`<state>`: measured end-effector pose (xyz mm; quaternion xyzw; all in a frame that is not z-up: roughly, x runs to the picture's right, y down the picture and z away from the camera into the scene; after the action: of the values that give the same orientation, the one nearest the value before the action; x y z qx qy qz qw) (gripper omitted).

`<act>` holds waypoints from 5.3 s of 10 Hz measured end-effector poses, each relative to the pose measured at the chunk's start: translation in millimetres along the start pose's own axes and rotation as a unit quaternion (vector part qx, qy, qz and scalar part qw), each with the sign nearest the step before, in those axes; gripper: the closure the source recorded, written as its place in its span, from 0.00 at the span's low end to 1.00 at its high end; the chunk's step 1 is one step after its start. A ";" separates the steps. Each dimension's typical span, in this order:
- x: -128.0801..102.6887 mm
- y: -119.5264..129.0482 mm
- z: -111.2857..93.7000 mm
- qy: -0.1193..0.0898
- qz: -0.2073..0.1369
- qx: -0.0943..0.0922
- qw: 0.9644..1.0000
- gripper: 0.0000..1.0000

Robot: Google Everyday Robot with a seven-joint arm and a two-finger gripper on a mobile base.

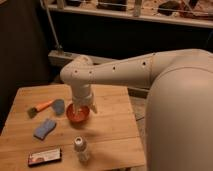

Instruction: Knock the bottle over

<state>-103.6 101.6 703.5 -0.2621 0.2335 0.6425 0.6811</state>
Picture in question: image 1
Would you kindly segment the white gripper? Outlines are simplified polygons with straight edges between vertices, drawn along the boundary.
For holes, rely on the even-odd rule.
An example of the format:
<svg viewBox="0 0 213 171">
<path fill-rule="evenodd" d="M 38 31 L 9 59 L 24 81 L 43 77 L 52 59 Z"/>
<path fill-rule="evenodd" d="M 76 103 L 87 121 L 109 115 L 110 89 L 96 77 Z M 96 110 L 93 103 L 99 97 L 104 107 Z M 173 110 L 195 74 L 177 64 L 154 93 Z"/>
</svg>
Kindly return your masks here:
<svg viewBox="0 0 213 171">
<path fill-rule="evenodd" d="M 93 92 L 89 91 L 74 91 L 72 93 L 72 102 L 74 104 L 74 115 L 81 113 L 81 106 L 88 106 L 90 109 L 97 114 L 97 105 L 93 102 Z"/>
</svg>

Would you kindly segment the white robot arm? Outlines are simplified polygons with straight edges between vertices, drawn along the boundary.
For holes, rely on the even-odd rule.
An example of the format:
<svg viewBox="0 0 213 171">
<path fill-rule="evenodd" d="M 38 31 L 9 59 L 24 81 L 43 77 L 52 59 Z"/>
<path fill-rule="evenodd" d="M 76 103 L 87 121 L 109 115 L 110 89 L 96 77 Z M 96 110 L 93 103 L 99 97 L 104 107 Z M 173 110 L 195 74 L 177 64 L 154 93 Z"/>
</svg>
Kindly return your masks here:
<svg viewBox="0 0 213 171">
<path fill-rule="evenodd" d="M 170 50 L 99 65 L 81 55 L 60 77 L 75 109 L 95 108 L 93 84 L 147 88 L 147 170 L 213 171 L 212 52 Z"/>
</svg>

